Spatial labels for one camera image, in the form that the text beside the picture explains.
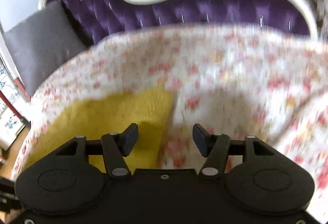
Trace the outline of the yellow knitted garment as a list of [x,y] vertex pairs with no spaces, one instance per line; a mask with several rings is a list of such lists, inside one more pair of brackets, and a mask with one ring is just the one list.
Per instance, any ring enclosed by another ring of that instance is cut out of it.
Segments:
[[27,169],[73,137],[96,140],[111,132],[121,133],[132,123],[138,125],[139,135],[132,152],[124,159],[128,168],[157,168],[174,98],[172,92],[154,87],[134,94],[75,101],[37,139],[22,168]]

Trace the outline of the floral quilted bedspread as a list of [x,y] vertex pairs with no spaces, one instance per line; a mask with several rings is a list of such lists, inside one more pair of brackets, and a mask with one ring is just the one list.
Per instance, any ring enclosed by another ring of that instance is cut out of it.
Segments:
[[315,180],[308,207],[327,222],[327,43],[253,25],[175,25],[104,38],[65,64],[31,99],[32,127],[12,169],[71,103],[162,87],[175,96],[158,167],[199,170],[192,127],[254,135]]

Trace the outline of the grey satin pillow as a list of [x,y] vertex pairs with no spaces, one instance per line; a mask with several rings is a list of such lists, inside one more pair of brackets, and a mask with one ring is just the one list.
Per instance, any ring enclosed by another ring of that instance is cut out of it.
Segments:
[[18,23],[3,38],[29,96],[57,68],[87,49],[59,0]]

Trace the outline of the purple tufted headboard white frame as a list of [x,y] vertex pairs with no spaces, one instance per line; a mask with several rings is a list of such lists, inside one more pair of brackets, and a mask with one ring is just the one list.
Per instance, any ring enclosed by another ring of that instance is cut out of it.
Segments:
[[[53,0],[39,0],[43,10]],[[253,24],[318,39],[306,0],[60,0],[87,45],[109,34],[178,23]]]

